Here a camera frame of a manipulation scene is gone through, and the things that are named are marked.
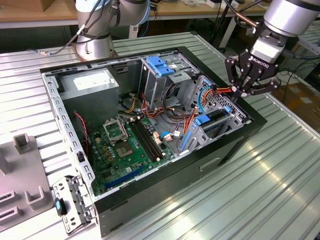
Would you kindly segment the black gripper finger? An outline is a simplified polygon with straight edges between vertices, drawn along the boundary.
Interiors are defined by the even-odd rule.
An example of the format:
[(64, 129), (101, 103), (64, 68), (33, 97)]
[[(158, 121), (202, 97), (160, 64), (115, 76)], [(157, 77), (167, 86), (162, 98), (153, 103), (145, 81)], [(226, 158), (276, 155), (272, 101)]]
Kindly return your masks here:
[(278, 90), (281, 86), (281, 82), (277, 81), (274, 77), (272, 77), (268, 83), (254, 85), (254, 83), (258, 83), (260, 80), (264, 80), (263, 71), (258, 70), (253, 73), (252, 76), (249, 76), (248, 81), (245, 82), (244, 86), (241, 87), (241, 97), (247, 97), (248, 95), (255, 96), (264, 93), (273, 92)]
[(246, 90), (243, 92), (243, 85), (249, 74), (249, 71), (251, 70), (251, 64), (246, 63), (245, 65), (241, 66), (240, 60), (237, 56), (227, 57), (224, 60), (224, 63), (228, 81), (232, 85), (231, 90), (233, 94), (231, 100), (237, 101), (243, 93), (246, 94)]

